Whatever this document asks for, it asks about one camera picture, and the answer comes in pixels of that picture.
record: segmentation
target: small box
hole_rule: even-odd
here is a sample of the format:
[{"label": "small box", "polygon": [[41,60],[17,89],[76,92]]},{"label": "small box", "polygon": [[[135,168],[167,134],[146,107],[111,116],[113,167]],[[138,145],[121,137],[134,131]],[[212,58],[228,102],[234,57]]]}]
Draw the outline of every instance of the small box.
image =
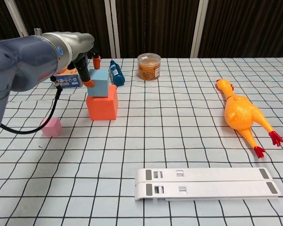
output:
[{"label": "small box", "polygon": [[46,137],[57,137],[62,130],[62,124],[58,118],[51,118],[47,125],[42,129]]},{"label": "small box", "polygon": [[82,81],[76,69],[68,70],[64,68],[62,71],[54,75],[62,88],[82,87]]},{"label": "small box", "polygon": [[108,70],[107,69],[90,69],[89,75],[95,86],[87,88],[90,97],[108,97]]},{"label": "small box", "polygon": [[117,118],[117,87],[109,86],[108,97],[87,97],[88,112],[91,120],[115,120]]}]

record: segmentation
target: table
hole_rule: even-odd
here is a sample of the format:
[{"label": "table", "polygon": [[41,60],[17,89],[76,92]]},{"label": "table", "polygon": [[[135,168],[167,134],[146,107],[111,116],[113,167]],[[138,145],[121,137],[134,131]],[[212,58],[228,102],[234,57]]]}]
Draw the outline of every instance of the table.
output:
[{"label": "table", "polygon": [[[108,68],[110,59],[102,59]],[[283,145],[258,159],[223,118],[216,80],[232,82],[283,137],[283,58],[162,59],[158,81],[137,77],[136,59],[116,59],[125,75],[115,121],[90,121],[86,88],[64,89],[57,138],[0,130],[0,226],[283,225]],[[37,127],[56,90],[49,80],[12,92],[3,123]],[[134,201],[140,168],[266,167],[282,192],[270,200]]]}]

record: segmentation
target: pink cube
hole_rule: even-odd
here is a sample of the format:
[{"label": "pink cube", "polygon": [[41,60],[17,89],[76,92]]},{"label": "pink cube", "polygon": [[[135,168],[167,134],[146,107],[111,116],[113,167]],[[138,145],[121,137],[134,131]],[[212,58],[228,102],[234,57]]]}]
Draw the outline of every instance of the pink cube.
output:
[{"label": "pink cube", "polygon": [[47,125],[42,129],[42,132],[47,137],[57,137],[62,130],[62,124],[58,118],[51,118]]}]

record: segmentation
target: blue bottle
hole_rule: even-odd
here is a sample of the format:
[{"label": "blue bottle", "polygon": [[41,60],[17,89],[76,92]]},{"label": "blue bottle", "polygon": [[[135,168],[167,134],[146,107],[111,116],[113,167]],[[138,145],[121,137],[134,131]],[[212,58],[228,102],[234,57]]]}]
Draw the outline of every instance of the blue bottle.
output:
[{"label": "blue bottle", "polygon": [[121,69],[119,68],[119,65],[115,63],[114,60],[110,61],[109,74],[111,76],[113,83],[116,86],[124,85],[125,77],[123,76],[123,73],[121,72]]}]

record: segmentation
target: dark curtain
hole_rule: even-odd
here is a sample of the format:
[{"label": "dark curtain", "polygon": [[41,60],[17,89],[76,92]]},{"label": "dark curtain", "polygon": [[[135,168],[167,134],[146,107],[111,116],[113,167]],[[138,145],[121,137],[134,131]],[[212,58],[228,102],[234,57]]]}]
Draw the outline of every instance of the dark curtain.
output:
[{"label": "dark curtain", "polygon": [[116,0],[121,57],[190,57],[199,0]]},{"label": "dark curtain", "polygon": [[95,38],[103,58],[110,58],[104,0],[15,0],[27,32],[83,32]]},{"label": "dark curtain", "polygon": [[198,57],[283,57],[283,0],[209,0]]},{"label": "dark curtain", "polygon": [[0,40],[11,39],[15,37],[19,37],[17,28],[4,1],[0,0]]}]

